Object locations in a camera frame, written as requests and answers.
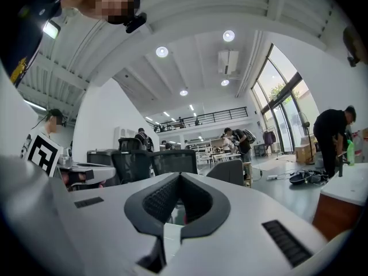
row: vent slot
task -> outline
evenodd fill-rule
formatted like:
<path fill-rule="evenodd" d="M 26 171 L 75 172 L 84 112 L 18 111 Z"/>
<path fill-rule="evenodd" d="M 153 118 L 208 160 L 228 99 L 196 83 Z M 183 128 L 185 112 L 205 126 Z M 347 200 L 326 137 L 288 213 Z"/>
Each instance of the vent slot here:
<path fill-rule="evenodd" d="M 93 197 L 93 198 L 89 198 L 88 200 L 76 201 L 74 204 L 77 209 L 80 209 L 80 208 L 84 208 L 89 205 L 98 204 L 99 202 L 102 202 L 102 201 L 104 200 L 101 197 Z"/>
<path fill-rule="evenodd" d="M 279 221 L 269 221 L 262 225 L 293 267 L 312 256 Z"/>

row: green bottle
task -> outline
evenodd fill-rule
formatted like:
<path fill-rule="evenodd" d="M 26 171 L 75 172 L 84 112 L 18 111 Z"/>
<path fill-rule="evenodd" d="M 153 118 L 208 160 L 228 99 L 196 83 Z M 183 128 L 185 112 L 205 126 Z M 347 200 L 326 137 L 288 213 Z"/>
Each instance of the green bottle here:
<path fill-rule="evenodd" d="M 347 141 L 347 161 L 350 162 L 349 166 L 353 166 L 355 163 L 355 149 L 354 143 L 351 140 Z"/>

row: railing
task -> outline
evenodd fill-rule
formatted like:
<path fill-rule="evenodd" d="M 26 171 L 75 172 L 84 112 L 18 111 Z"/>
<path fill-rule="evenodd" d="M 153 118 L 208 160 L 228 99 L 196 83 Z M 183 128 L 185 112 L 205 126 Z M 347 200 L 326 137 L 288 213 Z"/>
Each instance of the railing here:
<path fill-rule="evenodd" d="M 160 125 L 153 125 L 150 122 L 149 125 L 153 126 L 156 133 L 167 132 L 176 129 L 183 129 L 189 127 L 196 127 L 205 124 L 211 124 L 213 122 L 228 121 L 235 118 L 247 117 L 247 107 L 235 108 L 229 110 L 223 110 L 221 112 L 201 114 L 197 117 L 186 117 L 175 121 L 164 122 Z"/>

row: tree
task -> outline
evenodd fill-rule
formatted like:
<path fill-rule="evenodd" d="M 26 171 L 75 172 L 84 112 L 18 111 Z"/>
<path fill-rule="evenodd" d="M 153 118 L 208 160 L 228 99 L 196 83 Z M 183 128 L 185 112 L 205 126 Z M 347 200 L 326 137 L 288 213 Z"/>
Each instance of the tree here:
<path fill-rule="evenodd" d="M 271 89 L 270 95 L 269 95 L 269 100 L 272 100 L 274 98 L 277 98 L 278 94 L 280 93 L 280 91 L 282 90 L 282 88 L 285 87 L 285 84 L 277 84 L 276 87 Z M 299 98 L 300 94 L 299 91 L 294 91 L 294 96 L 296 99 Z M 291 97 L 287 97 L 287 99 L 285 99 L 284 104 L 287 104 L 288 102 L 290 102 L 290 100 L 292 100 Z"/>

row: fan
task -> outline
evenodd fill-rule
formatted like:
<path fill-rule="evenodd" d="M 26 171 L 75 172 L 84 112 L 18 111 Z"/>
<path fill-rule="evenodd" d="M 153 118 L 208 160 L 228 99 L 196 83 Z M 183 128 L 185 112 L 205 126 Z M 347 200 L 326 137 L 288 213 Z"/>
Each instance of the fan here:
<path fill-rule="evenodd" d="M 302 112 L 299 112 L 298 114 L 298 125 L 300 127 L 303 128 L 304 131 L 306 131 L 308 133 L 308 138 L 309 138 L 309 145 L 310 145 L 310 162 L 306 162 L 306 164 L 315 164 L 315 161 L 313 160 L 313 150 L 312 150 L 312 142 L 311 142 L 311 135 L 309 134 L 309 127 L 310 127 L 310 122 L 308 121 L 308 119 L 306 118 L 306 115 Z"/>

